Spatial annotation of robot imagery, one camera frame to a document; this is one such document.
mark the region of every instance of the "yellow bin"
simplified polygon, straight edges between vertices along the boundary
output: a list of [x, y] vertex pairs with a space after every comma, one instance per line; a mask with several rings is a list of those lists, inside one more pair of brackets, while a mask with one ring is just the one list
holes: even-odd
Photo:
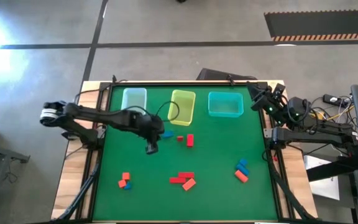
[[168, 120], [170, 120], [172, 124], [189, 126], [193, 120], [196, 93], [192, 91], [174, 90], [172, 92], [171, 101], [174, 101], [178, 104], [179, 115], [177, 115], [177, 106], [171, 103], [168, 112]]

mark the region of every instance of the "wooden table frame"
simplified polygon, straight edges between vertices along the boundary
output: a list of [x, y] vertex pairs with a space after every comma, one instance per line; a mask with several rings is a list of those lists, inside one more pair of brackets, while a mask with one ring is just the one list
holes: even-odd
[[[236, 83], [244, 84], [246, 81], [236, 81]], [[272, 88], [276, 84], [284, 84], [282, 80], [258, 80], [250, 82], [267, 82]], [[83, 105], [90, 108], [99, 108], [105, 110], [109, 108], [109, 96], [111, 92], [109, 90], [103, 91], [102, 94], [99, 94], [99, 89], [104, 88], [106, 85], [109, 85], [111, 82], [99, 82], [99, 81], [90, 81], [84, 82], [82, 91], [95, 90], [87, 93], [83, 93], [79, 98], [79, 105]], [[163, 85], [163, 84], [177, 84], [177, 85], [197, 85], [197, 84], [210, 84], [210, 85], [222, 85], [222, 83], [230, 84], [229, 81], [206, 81], [206, 80], [188, 80], [188, 81], [123, 81], [119, 85]], [[260, 112], [261, 120], [264, 121], [262, 126], [264, 128], [271, 128], [270, 117]], [[82, 126], [86, 128], [95, 128], [98, 124], [94, 124], [89, 121], [80, 121], [77, 120]], [[80, 141], [70, 141], [68, 143], [66, 154], [73, 152], [81, 146]], [[52, 210], [51, 218], [58, 218], [65, 209], [72, 203], [75, 196], [78, 194], [81, 185], [86, 180], [86, 178], [91, 173], [98, 155], [97, 151], [88, 151], [87, 149], [80, 149], [78, 152], [72, 154], [65, 162], [63, 163], [62, 173], [60, 176], [60, 182], [55, 197], [55, 203]], [[308, 211], [312, 216], [317, 217], [316, 207], [314, 205], [313, 196], [311, 194], [311, 189], [308, 181], [308, 176], [306, 174], [306, 169], [303, 164], [303, 156], [300, 151], [288, 147], [277, 154], [278, 162], [274, 162], [277, 170], [280, 175], [282, 175], [285, 182], [290, 187], [290, 190], [293, 192], [295, 197], [299, 202], [304, 206], [306, 211]], [[274, 195], [278, 193], [278, 200], [276, 201], [277, 212], [282, 214], [283, 218], [299, 218], [299, 214], [294, 211], [292, 206], [288, 203], [287, 198], [284, 196], [281, 188], [273, 183], [273, 191], [276, 191]], [[94, 200], [94, 189], [93, 186], [86, 193], [83, 203], [80, 205], [81, 212], [78, 210], [71, 216], [71, 218], [80, 219], [89, 217], [92, 219], [93, 214], [93, 204], [92, 199]]]

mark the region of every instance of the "orange block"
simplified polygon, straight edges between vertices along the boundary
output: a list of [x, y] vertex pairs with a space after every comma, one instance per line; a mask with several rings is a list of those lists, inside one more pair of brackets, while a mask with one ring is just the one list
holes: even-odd
[[196, 184], [196, 181], [192, 178], [182, 185], [186, 191]]
[[123, 179], [123, 180], [129, 180], [129, 179], [131, 179], [130, 173], [128, 173], [128, 172], [123, 172], [123, 173], [122, 173], [122, 179]]
[[127, 182], [125, 181], [125, 180], [120, 180], [119, 182], [118, 182], [118, 186], [120, 187], [120, 188], [123, 188], [123, 187], [125, 187], [127, 185]]
[[237, 170], [234, 175], [241, 180], [241, 182], [245, 183], [248, 181], [248, 177], [244, 175], [241, 171]]

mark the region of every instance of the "table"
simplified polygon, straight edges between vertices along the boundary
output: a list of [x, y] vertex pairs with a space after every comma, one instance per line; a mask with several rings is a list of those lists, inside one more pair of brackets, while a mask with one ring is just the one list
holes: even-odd
[[[283, 83], [273, 80], [267, 82], [273, 87], [278, 82]], [[213, 83], [220, 86], [194, 86], [195, 83], [200, 85]], [[261, 124], [258, 112], [249, 109], [250, 99], [246, 97], [248, 96], [246, 88], [241, 90], [229, 88], [226, 81], [132, 81], [125, 84], [147, 86], [147, 110], [153, 113], [163, 102], [170, 100], [174, 89], [196, 92], [196, 106], [204, 109], [195, 110], [193, 123], [188, 129], [165, 123], [165, 129], [171, 129], [175, 134], [194, 134], [195, 147], [187, 149], [185, 144], [178, 144], [175, 139], [165, 139], [158, 142], [160, 152], [147, 156], [144, 152], [143, 139], [138, 139], [131, 133], [108, 129], [98, 190], [93, 191], [97, 194], [95, 197], [90, 197], [91, 192], [88, 192], [85, 206], [82, 207], [81, 214], [76, 213], [77, 217], [86, 217], [88, 212], [91, 212], [93, 220], [109, 221], [274, 221], [277, 220], [278, 211], [284, 217], [291, 216], [292, 209], [287, 209], [287, 201], [280, 189], [277, 191], [277, 202], [280, 205], [277, 206], [275, 203], [274, 185], [271, 184], [267, 164], [261, 159], [264, 150], [261, 127], [270, 126], [270, 123], [265, 115], [266, 124]], [[82, 90], [98, 89], [99, 86], [100, 82], [84, 82]], [[116, 110], [121, 107], [124, 88], [114, 87], [111, 109]], [[239, 91], [244, 95], [244, 114], [237, 119], [239, 122], [227, 119], [216, 120], [208, 116], [205, 107], [211, 90]], [[91, 92], [80, 97], [80, 104], [83, 106], [95, 107], [97, 102], [102, 107], [106, 106], [106, 96], [99, 97], [98, 100], [98, 92]], [[160, 115], [166, 116], [167, 110], [168, 106], [161, 110]], [[81, 121], [81, 124], [89, 128], [92, 125], [85, 121]], [[223, 132], [220, 127], [230, 127], [233, 131]], [[79, 145], [78, 142], [69, 143], [67, 153], [75, 150]], [[65, 161], [52, 217], [59, 216], [78, 193], [83, 179], [85, 159], [89, 158], [90, 154], [96, 153], [81, 150]], [[300, 152], [295, 149], [285, 149], [282, 156], [291, 191], [307, 211], [317, 217]], [[250, 181], [246, 184], [240, 184], [233, 175], [234, 166], [242, 157], [249, 160], [248, 168], [251, 173]], [[131, 172], [133, 176], [134, 186], [130, 191], [123, 191], [117, 186], [117, 181], [124, 171]], [[168, 178], [178, 171], [195, 172], [197, 184], [189, 192], [184, 192], [180, 185], [172, 186], [168, 183]], [[88, 209], [90, 202], [94, 204], [91, 210]]]

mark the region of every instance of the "black floor mat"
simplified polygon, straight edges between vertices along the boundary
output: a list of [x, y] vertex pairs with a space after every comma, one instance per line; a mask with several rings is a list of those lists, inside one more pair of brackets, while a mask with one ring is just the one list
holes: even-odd
[[265, 13], [274, 41], [358, 39], [358, 10]]

